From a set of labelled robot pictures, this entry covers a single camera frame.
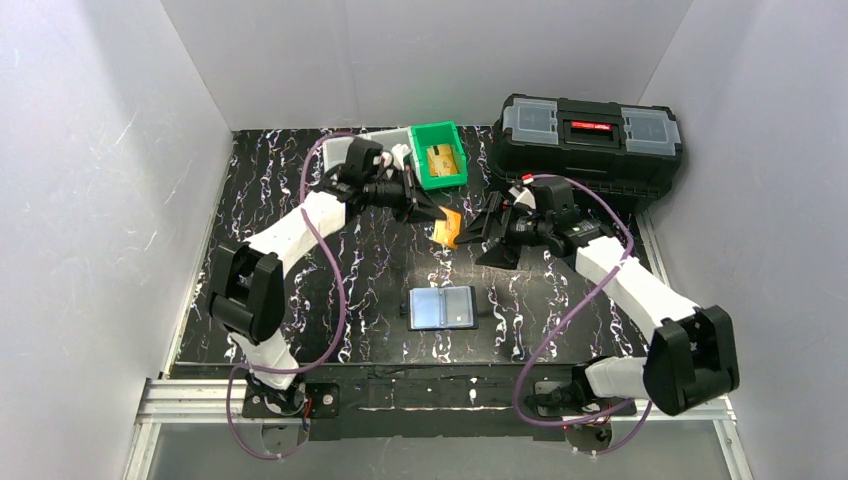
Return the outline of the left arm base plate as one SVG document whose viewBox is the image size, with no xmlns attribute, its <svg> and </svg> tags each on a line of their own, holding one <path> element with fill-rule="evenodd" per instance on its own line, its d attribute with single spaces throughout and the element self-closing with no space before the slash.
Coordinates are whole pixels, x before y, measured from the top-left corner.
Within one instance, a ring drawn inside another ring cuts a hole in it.
<svg viewBox="0 0 848 480">
<path fill-rule="evenodd" d="M 248 419 L 330 419 L 340 413 L 341 388 L 334 383 L 301 383 L 285 391 L 248 385 L 241 415 Z"/>
</svg>

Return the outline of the tan credit card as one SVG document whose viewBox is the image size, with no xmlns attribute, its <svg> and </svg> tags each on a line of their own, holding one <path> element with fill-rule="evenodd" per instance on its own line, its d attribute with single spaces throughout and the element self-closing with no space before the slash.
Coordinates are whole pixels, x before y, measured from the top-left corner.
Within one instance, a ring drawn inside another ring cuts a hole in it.
<svg viewBox="0 0 848 480">
<path fill-rule="evenodd" d="M 442 178 L 458 174 L 458 167 L 451 145 L 433 145 L 427 148 L 426 153 L 428 171 L 431 177 Z"/>
</svg>

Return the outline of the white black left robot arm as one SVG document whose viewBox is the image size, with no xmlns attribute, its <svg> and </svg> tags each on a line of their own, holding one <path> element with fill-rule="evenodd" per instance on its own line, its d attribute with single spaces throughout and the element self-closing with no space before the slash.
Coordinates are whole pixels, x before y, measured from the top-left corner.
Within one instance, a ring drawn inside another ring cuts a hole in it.
<svg viewBox="0 0 848 480">
<path fill-rule="evenodd" d="M 346 329 L 347 297 L 338 262 L 326 242 L 369 207 L 387 208 L 401 224 L 444 221 L 446 211 L 423 190 L 405 144 L 385 147 L 352 136 L 343 163 L 323 174 L 300 203 L 246 241 L 215 249 L 207 311 L 242 349 L 246 370 L 261 385 L 283 392 L 296 377 L 324 363 Z M 280 327 L 285 316 L 285 278 L 304 255 L 320 248 L 335 269 L 339 320 L 331 345 L 301 366 Z"/>
</svg>

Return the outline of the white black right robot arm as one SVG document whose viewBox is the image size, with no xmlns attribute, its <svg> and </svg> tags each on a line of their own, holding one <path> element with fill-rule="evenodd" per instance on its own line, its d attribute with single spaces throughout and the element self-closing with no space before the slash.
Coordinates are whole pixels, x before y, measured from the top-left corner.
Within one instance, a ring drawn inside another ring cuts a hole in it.
<svg viewBox="0 0 848 480">
<path fill-rule="evenodd" d="M 537 348 L 513 391 L 513 407 L 521 419 L 543 426 L 545 420 L 526 415 L 525 407 L 580 410 L 608 398 L 644 399 L 676 416 L 736 390 L 740 371 L 730 314 L 719 306 L 700 306 L 654 276 L 633 257 L 633 235 L 616 214 L 610 217 L 623 239 L 577 212 L 576 189 L 604 210 L 610 208 L 597 193 L 572 179 L 528 174 L 508 192 L 490 194 L 454 242 L 488 244 L 476 262 L 500 269 L 516 269 L 525 247 L 544 246 L 553 256 L 569 260 L 594 288 L 568 315 L 574 317 L 604 293 L 645 336 L 647 355 L 601 357 L 578 364 L 569 384 L 524 396 L 525 379 L 543 352 Z"/>
</svg>

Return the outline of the gold card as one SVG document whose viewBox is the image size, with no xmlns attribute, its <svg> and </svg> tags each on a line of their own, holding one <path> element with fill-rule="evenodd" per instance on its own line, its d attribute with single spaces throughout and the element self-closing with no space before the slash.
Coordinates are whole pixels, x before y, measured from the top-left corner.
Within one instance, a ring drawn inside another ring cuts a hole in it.
<svg viewBox="0 0 848 480">
<path fill-rule="evenodd" d="M 456 238 L 461 231 L 462 216 L 460 213 L 445 207 L 441 207 L 441 210 L 445 214 L 445 218 L 434 222 L 431 240 L 442 246 L 456 249 Z"/>
</svg>

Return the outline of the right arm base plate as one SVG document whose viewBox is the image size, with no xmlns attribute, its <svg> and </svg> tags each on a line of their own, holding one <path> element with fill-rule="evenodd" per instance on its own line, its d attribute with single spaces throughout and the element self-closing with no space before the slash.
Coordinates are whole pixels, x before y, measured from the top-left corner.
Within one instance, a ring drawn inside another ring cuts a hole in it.
<svg viewBox="0 0 848 480">
<path fill-rule="evenodd" d="M 634 415 L 637 407 L 630 400 L 612 397 L 585 397 L 571 388 L 566 381 L 543 380 L 535 382 L 531 392 L 524 397 L 524 405 L 532 413 L 545 419 L 555 417 L 583 417 L 597 414 L 622 405 L 622 408 L 612 412 L 612 416 Z"/>
</svg>

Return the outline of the black card holder wallet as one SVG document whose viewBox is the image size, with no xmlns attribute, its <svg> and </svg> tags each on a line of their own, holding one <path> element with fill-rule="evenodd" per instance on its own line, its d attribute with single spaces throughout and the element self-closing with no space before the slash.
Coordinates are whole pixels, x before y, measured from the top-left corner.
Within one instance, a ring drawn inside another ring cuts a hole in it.
<svg viewBox="0 0 848 480">
<path fill-rule="evenodd" d="M 419 287 L 400 307 L 410 331 L 474 330 L 479 327 L 473 286 Z"/>
</svg>

